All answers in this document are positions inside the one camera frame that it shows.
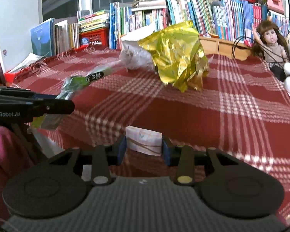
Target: doll's hair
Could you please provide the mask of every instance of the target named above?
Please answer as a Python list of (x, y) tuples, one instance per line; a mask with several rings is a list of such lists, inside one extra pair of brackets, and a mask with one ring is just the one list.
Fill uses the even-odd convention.
[[(290, 60), (290, 54), (289, 54), (289, 49), (288, 49), (288, 46), (287, 46), (287, 42), (284, 39), (284, 37), (281, 35), (281, 33), (279, 32), (279, 28), (278, 28), (278, 26), (275, 23), (273, 23), (271, 21), (268, 21), (268, 20), (264, 20), (264, 21), (262, 21), (259, 24), (259, 26), (257, 28), (257, 32), (260, 35), (261, 41), (265, 45), (267, 44), (266, 41), (264, 40), (264, 33), (267, 32), (267, 31), (270, 31), (270, 30), (274, 30), (275, 31), (275, 33), (277, 35), (277, 43), (279, 45), (281, 45), (282, 47), (284, 47), (285, 52), (287, 54), (287, 57)], [(251, 51), (252, 51), (253, 55), (260, 56), (260, 57), (264, 58), (263, 50), (262, 50), (262, 48), (259, 46), (259, 44), (256, 41), (252, 45)], [(273, 57), (276, 56), (274, 53), (269, 53), (269, 55), (271, 55)]]

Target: tissue packet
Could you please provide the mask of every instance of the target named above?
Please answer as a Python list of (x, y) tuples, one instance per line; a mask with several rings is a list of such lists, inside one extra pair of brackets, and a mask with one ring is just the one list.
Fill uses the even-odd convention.
[(153, 156), (162, 153), (162, 133), (134, 126), (126, 127), (127, 148)]

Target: pink cloth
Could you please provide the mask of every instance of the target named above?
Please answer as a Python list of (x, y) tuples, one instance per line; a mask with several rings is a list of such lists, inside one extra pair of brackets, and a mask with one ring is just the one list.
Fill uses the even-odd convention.
[(9, 216), (2, 199), (2, 190), (8, 179), (32, 165), (18, 137), (9, 129), (0, 126), (0, 218), (7, 219)]

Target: gray ribbed surface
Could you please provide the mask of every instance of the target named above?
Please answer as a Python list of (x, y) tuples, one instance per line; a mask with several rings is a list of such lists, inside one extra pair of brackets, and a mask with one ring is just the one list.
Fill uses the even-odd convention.
[[(107, 187), (95, 187), (74, 211), (54, 219), (32, 221), (12, 217), (20, 232), (281, 232), (275, 216), (242, 221), (206, 207), (190, 187), (168, 177), (118, 177)], [(15, 232), (8, 225), (3, 227)]]

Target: crumpled gold foil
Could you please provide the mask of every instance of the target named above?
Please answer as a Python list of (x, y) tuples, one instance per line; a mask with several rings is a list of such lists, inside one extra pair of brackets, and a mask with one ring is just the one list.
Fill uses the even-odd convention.
[(202, 90), (209, 66), (192, 21), (171, 25), (139, 40), (138, 44), (152, 55), (165, 85), (172, 84), (181, 92), (188, 86)]

